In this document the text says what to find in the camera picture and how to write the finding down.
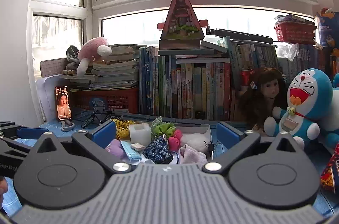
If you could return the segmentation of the pink mushroom plush toy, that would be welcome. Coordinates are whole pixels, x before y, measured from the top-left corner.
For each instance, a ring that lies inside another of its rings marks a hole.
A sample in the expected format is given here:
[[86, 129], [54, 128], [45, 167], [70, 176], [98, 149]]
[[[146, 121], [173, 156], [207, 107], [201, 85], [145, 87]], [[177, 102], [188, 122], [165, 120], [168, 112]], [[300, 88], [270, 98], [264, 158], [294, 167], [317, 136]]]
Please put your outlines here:
[[89, 40], [79, 51], [79, 65], [76, 70], [78, 77], [83, 77], [90, 65], [95, 61], [101, 61], [112, 53], [111, 47], [108, 45], [107, 39], [96, 37]]

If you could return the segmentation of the red patterned cloth bag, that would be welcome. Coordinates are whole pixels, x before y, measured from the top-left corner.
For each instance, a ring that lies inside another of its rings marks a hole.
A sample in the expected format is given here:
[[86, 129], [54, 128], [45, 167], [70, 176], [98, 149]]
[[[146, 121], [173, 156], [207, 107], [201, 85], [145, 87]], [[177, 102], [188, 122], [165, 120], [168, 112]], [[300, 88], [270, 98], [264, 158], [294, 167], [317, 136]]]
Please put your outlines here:
[[339, 191], [339, 163], [338, 163], [338, 144], [334, 153], [321, 174], [321, 186], [338, 195]]

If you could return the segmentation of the blue face mask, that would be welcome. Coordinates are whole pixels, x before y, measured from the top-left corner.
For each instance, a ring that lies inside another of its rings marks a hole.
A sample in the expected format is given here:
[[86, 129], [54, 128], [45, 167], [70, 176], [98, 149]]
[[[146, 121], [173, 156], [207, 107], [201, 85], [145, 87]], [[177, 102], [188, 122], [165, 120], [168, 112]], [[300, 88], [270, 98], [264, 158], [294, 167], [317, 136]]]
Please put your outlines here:
[[140, 161], [142, 159], [140, 153], [132, 148], [132, 144], [129, 141], [121, 140], [120, 143], [130, 161]]

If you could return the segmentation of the lime green scrunchie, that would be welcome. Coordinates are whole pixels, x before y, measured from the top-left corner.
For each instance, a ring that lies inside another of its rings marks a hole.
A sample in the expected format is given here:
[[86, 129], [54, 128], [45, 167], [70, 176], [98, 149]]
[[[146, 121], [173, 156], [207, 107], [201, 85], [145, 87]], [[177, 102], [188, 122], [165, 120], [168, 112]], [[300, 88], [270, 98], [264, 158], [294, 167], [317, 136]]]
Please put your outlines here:
[[151, 132], [155, 138], [163, 137], [164, 135], [166, 138], [172, 137], [175, 131], [176, 127], [173, 123], [157, 124], [151, 129]]

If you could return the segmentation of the grey elephant plush toy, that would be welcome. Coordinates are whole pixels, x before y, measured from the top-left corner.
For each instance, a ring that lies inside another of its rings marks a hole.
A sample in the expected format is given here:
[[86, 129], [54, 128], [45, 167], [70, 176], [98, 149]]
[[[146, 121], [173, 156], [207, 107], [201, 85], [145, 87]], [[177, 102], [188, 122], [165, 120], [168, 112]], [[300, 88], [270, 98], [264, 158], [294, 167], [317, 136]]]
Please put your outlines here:
[[66, 51], [66, 60], [67, 64], [65, 69], [63, 70], [63, 74], [71, 75], [76, 74], [76, 70], [80, 64], [80, 60], [78, 57], [79, 49], [76, 46], [69, 46]]

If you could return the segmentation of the purple plush toy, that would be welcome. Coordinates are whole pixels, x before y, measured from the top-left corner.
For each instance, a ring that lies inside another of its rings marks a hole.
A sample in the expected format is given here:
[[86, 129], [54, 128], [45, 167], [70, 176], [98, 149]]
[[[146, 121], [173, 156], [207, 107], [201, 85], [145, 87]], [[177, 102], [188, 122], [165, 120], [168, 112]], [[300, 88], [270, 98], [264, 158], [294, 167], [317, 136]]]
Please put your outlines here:
[[123, 160], [126, 158], [126, 153], [118, 139], [113, 139], [109, 145], [105, 148], [107, 152]]

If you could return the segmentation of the pale green patterned scrunchie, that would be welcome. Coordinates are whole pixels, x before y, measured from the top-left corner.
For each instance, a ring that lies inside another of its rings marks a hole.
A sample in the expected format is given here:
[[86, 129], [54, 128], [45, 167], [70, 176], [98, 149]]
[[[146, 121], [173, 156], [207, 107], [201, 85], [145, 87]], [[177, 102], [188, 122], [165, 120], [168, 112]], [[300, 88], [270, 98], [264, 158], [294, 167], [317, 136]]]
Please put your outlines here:
[[163, 123], [163, 119], [161, 116], [155, 118], [153, 121], [152, 121], [152, 125], [151, 125], [151, 129], [157, 127], [158, 125], [161, 125]]

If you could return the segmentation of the yellow black dotted scrunchie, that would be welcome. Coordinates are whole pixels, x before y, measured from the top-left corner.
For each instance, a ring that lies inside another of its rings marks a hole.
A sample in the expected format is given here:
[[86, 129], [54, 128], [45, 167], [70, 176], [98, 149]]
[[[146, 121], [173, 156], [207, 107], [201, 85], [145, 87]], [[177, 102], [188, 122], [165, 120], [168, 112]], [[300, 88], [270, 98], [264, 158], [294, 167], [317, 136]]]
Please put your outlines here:
[[118, 140], [129, 139], [130, 138], [129, 125], [134, 125], [136, 124], [136, 122], [132, 120], [119, 120], [119, 119], [113, 119], [113, 121], [116, 127], [115, 138]]

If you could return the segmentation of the light pink cloth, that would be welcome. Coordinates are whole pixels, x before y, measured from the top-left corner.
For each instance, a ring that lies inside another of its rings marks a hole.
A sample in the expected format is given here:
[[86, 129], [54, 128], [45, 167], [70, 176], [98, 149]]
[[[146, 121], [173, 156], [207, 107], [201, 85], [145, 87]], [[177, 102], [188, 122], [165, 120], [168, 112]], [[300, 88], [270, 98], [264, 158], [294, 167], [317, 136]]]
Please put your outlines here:
[[204, 153], [185, 144], [179, 148], [180, 164], [198, 164], [200, 167], [207, 163]]

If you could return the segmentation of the row of upright books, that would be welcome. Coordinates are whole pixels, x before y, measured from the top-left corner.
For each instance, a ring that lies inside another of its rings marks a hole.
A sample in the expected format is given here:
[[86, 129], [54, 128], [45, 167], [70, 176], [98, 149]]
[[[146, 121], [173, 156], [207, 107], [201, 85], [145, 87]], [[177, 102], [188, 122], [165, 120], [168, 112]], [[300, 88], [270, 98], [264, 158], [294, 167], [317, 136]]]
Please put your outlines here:
[[139, 110], [175, 119], [238, 120], [237, 98], [260, 68], [277, 68], [283, 79], [307, 68], [338, 72], [338, 49], [317, 44], [279, 45], [229, 37], [200, 48], [139, 49]]

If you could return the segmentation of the white fluffy plush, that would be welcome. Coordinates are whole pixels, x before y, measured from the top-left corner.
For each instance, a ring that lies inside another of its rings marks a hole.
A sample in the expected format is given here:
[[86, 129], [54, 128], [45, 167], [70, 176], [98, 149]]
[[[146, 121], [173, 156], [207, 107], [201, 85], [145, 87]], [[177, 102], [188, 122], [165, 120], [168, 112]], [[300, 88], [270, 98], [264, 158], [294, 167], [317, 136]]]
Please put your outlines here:
[[181, 138], [181, 147], [185, 144], [194, 148], [198, 152], [208, 153], [208, 143], [210, 142], [204, 134], [200, 133], [184, 133]]

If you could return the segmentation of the pink scrunchie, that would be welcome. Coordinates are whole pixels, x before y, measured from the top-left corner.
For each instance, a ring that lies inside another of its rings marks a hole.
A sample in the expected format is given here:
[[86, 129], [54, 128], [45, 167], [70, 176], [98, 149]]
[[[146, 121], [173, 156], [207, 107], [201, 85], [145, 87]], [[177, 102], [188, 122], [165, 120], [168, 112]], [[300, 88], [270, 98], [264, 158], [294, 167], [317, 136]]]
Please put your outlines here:
[[173, 136], [168, 138], [168, 147], [170, 151], [177, 152], [181, 147], [181, 139], [183, 137], [182, 131], [176, 129]]

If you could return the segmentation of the dark blue floral scrunchie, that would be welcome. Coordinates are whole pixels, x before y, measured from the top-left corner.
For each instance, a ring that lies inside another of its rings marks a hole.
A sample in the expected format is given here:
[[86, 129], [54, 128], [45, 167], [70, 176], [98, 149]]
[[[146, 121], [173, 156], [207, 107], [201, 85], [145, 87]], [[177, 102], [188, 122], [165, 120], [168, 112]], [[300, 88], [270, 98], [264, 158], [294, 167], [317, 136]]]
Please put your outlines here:
[[144, 150], [143, 155], [155, 164], [170, 164], [173, 155], [168, 148], [166, 139], [155, 138]]

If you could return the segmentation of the blue Doraemon plush toy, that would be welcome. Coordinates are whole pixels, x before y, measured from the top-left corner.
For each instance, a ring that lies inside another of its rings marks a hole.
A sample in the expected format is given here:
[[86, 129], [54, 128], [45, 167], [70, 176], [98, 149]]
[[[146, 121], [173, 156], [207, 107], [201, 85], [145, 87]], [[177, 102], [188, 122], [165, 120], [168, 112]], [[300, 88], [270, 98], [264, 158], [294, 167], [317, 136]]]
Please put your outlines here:
[[287, 109], [278, 106], [272, 109], [272, 116], [264, 121], [264, 132], [277, 136], [289, 133], [301, 148], [321, 138], [328, 148], [338, 144], [338, 118], [334, 109], [333, 88], [330, 78], [321, 70], [309, 68], [300, 72], [287, 90]]

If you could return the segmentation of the miniature black bicycle model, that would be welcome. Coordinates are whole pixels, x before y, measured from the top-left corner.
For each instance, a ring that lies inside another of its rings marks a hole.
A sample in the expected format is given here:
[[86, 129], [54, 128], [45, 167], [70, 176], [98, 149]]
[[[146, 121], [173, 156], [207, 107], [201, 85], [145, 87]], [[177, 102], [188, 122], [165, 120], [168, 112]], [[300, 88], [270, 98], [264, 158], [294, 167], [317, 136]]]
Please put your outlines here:
[[121, 120], [121, 116], [115, 114], [112, 110], [105, 107], [94, 107], [93, 113], [90, 114], [81, 124], [82, 128], [88, 127], [90, 124], [103, 124], [108, 120]]

